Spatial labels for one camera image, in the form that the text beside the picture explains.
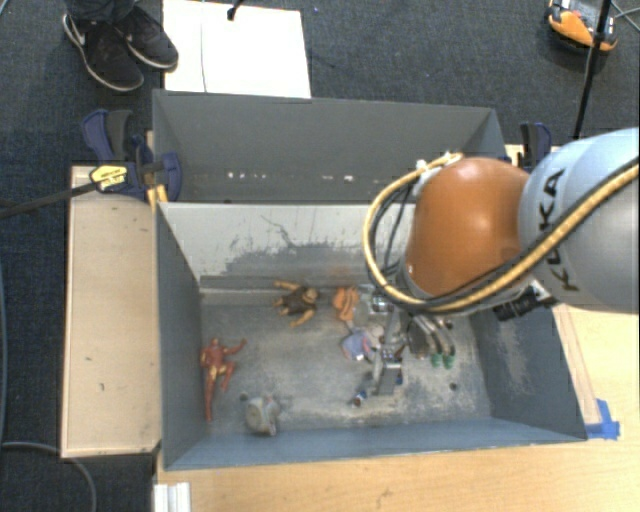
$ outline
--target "gray bin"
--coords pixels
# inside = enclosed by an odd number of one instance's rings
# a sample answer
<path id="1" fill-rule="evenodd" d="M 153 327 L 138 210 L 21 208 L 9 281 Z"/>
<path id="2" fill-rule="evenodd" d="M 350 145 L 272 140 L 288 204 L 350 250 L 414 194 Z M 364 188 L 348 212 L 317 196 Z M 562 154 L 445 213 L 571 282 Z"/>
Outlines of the gray bin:
<path id="1" fill-rule="evenodd" d="M 456 320 L 453 369 L 406 354 L 399 393 L 349 405 L 367 364 L 340 353 L 348 331 L 330 301 L 336 286 L 368 283 L 367 202 L 418 159 L 503 155 L 492 110 L 165 91 L 153 109 L 155 150 L 177 151 L 184 172 L 180 201 L 156 219 L 166 469 L 586 439 L 546 310 L 506 323 L 491 312 Z M 408 221 L 397 247 L 407 230 Z M 275 314 L 274 279 L 320 289 L 310 322 L 291 329 Z M 230 357 L 236 373 L 227 393 L 216 391 L 208 424 L 198 355 L 213 336 L 249 343 Z M 275 437 L 243 421 L 241 397 L 266 392 L 282 407 Z"/>

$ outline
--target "small toy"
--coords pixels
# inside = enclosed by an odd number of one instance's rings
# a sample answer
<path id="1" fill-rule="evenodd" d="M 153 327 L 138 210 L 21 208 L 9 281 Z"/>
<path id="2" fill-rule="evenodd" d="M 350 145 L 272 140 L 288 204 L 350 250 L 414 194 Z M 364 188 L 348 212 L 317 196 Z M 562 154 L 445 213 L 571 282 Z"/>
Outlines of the small toy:
<path id="1" fill-rule="evenodd" d="M 360 295 L 355 286 L 338 288 L 331 301 L 331 305 L 336 310 L 338 320 L 347 322 L 347 324 L 353 322 L 354 309 L 359 301 Z"/>
<path id="2" fill-rule="evenodd" d="M 289 323 L 291 327 L 302 325 L 315 315 L 318 290 L 289 281 L 274 281 L 273 286 L 291 292 L 273 303 L 274 307 L 280 308 L 278 311 L 280 316 L 301 315 L 300 318 Z"/>
<path id="3" fill-rule="evenodd" d="M 272 396 L 266 395 L 249 400 L 245 410 L 245 420 L 252 432 L 275 436 L 277 433 L 276 418 L 279 414 L 280 405 L 278 402 Z"/>
<path id="4" fill-rule="evenodd" d="M 342 343 L 344 357 L 351 361 L 373 360 L 373 353 L 380 347 L 384 339 L 384 328 L 381 325 L 372 325 L 365 329 L 355 329 Z"/>
<path id="5" fill-rule="evenodd" d="M 224 380 L 220 384 L 222 391 L 227 390 L 229 379 L 235 371 L 236 365 L 233 361 L 225 361 L 225 356 L 237 354 L 247 344 L 247 340 L 243 339 L 235 347 L 225 347 L 221 345 L 218 338 L 211 338 L 210 344 L 200 351 L 200 366 L 207 369 L 207 377 L 205 381 L 204 391 L 204 410 L 205 418 L 211 422 L 211 401 L 216 389 L 216 379 L 218 375 L 224 375 Z"/>
<path id="6" fill-rule="evenodd" d="M 364 389 L 360 390 L 356 393 L 356 396 L 354 396 L 351 399 L 351 405 L 353 407 L 360 407 L 362 405 L 362 402 L 366 399 L 367 399 L 367 391 Z"/>

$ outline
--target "blue tape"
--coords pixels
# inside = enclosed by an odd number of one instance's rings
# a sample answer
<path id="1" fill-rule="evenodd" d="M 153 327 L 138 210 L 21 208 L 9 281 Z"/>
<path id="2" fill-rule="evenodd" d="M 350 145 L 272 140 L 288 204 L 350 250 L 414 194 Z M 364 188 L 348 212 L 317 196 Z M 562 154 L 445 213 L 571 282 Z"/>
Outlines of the blue tape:
<path id="1" fill-rule="evenodd" d="M 609 406 L 604 400 L 596 399 L 602 422 L 598 424 L 585 425 L 589 439 L 611 439 L 617 441 L 620 437 L 620 422 L 611 419 Z"/>

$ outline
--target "shoe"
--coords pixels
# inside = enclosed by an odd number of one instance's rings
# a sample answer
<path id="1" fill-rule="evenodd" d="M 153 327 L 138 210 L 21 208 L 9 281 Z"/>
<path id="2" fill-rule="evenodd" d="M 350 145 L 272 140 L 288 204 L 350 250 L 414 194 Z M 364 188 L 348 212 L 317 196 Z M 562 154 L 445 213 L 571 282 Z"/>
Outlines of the shoe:
<path id="1" fill-rule="evenodd" d="M 62 25 L 80 51 L 87 71 L 98 82 L 119 92 L 133 91 L 142 85 L 142 73 L 111 25 L 88 21 L 76 24 L 68 14 L 62 17 Z"/>
<path id="2" fill-rule="evenodd" d="M 178 50 L 162 25 L 137 5 L 113 26 L 131 53 L 145 64 L 157 69 L 171 69 L 178 63 Z"/>

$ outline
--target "green object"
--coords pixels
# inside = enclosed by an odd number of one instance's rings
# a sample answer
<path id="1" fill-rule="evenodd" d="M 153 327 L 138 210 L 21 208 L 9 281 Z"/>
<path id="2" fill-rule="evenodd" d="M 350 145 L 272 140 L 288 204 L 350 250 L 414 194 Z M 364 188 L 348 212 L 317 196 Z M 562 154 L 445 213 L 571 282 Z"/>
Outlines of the green object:
<path id="1" fill-rule="evenodd" d="M 446 355 L 442 358 L 442 360 L 444 362 L 444 367 L 447 370 L 451 370 L 451 368 L 453 368 L 453 363 L 455 363 L 456 361 L 456 355 L 455 354 Z"/>
<path id="2" fill-rule="evenodd" d="M 431 356 L 431 366 L 438 368 L 442 363 L 442 354 L 433 354 Z"/>

